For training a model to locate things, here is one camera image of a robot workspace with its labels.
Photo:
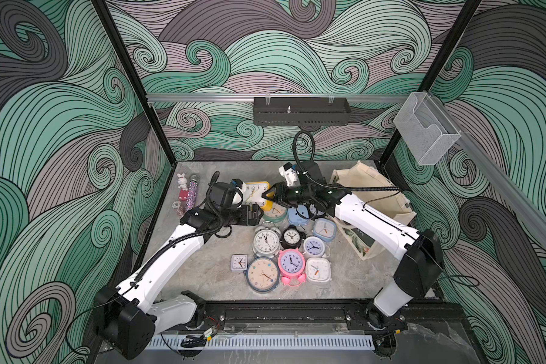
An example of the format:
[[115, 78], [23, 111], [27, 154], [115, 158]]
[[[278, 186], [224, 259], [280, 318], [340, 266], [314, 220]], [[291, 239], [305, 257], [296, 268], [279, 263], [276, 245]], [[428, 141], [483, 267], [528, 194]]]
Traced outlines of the yellow rectangular alarm clock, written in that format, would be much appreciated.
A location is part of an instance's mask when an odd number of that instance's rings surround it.
[[267, 181], [257, 181], [244, 183], [244, 205], [258, 205], [260, 208], [263, 203], [262, 194], [271, 187]]

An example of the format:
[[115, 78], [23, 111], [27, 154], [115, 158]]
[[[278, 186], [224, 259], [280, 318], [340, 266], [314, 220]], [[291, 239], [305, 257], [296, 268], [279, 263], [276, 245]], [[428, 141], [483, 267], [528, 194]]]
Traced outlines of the small white square alarm clock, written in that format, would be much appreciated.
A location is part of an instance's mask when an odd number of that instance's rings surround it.
[[247, 271], [247, 264], [247, 254], [234, 254], [231, 257], [230, 269], [232, 272], [244, 272]]

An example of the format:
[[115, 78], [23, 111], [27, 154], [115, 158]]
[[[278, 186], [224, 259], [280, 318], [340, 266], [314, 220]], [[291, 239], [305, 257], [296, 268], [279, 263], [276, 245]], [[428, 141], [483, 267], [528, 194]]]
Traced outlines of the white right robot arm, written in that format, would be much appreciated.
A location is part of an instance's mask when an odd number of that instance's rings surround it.
[[313, 204], [382, 245], [399, 265], [393, 278], [373, 298], [370, 310], [377, 317], [392, 317], [411, 300], [423, 298], [440, 278], [444, 270], [441, 243], [433, 231], [420, 232], [364, 203], [355, 194], [358, 190], [318, 183], [289, 187], [280, 182], [262, 197], [288, 209]]

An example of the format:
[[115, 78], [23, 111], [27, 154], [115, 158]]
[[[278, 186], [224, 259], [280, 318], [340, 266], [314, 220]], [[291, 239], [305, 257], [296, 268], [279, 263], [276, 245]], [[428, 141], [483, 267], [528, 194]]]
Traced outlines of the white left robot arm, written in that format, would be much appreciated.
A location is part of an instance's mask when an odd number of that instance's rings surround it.
[[125, 359], [139, 356], [152, 338], [194, 320], [200, 298], [193, 294], [156, 303], [156, 297], [180, 267], [224, 226], [257, 226], [264, 216], [259, 205], [236, 209], [195, 207], [180, 219], [170, 238], [145, 264], [113, 288], [94, 297], [96, 336]]

